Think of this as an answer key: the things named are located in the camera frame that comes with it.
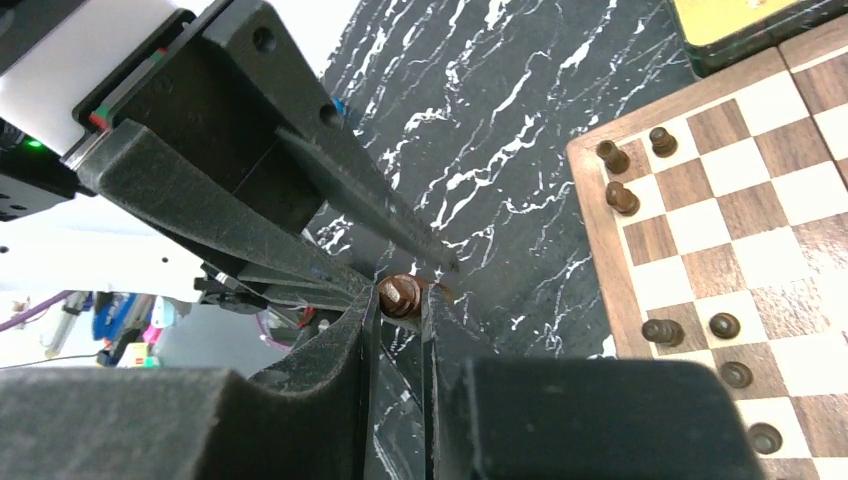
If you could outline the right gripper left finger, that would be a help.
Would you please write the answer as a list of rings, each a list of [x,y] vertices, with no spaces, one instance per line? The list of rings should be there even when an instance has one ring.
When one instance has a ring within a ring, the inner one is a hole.
[[[1,375],[5,479],[359,479],[379,312],[363,289],[327,330],[228,369],[22,368]]]

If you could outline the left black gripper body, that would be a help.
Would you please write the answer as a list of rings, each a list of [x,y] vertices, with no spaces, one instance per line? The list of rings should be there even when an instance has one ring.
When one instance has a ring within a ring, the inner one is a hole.
[[[329,96],[265,1],[179,10],[74,108],[90,132],[125,120],[147,127],[225,192],[286,230],[325,201],[306,155],[278,136],[325,139],[343,128]]]

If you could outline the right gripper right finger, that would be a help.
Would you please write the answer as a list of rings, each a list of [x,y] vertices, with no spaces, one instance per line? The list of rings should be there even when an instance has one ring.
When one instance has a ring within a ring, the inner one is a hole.
[[[498,355],[421,301],[429,479],[760,479],[717,376],[687,361]]]

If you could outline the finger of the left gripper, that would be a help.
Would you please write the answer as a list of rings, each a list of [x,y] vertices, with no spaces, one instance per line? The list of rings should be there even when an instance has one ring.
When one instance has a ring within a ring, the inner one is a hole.
[[[459,270],[456,254],[390,187],[349,128],[302,137],[279,127],[275,134],[337,211],[417,258]]]
[[[343,311],[371,287],[302,236],[324,198],[279,146],[229,192],[152,130],[127,121],[94,139],[77,174],[270,304]]]

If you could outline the dark chess piece eleventh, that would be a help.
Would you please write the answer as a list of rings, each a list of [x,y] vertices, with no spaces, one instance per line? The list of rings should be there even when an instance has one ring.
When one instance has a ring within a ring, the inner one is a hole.
[[[389,323],[403,328],[418,328],[425,290],[430,286],[441,288],[449,302],[455,300],[453,292],[440,282],[431,282],[409,273],[385,277],[377,285],[379,307],[383,317]]]

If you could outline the dark chess piece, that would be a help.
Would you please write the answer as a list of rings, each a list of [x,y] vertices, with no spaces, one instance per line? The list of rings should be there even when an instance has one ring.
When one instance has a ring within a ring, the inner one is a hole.
[[[736,338],[741,332],[741,323],[738,318],[727,312],[719,312],[708,321],[710,332],[719,339],[729,340]]]
[[[595,153],[610,173],[622,174],[630,166],[630,157],[612,140],[600,141],[596,145]]]
[[[760,455],[772,455],[783,446],[781,432],[768,423],[752,424],[747,430],[747,436],[754,451]]]
[[[639,198],[619,181],[611,181],[605,189],[609,207],[623,216],[633,216],[640,208]]]
[[[670,157],[677,150],[677,139],[665,127],[651,129],[648,138],[653,153],[659,158]]]
[[[744,363],[739,361],[728,361],[718,367],[721,380],[730,388],[744,389],[753,382],[753,372]]]
[[[680,345],[685,338],[681,324],[671,319],[649,319],[643,323],[641,333],[646,341],[665,347]]]

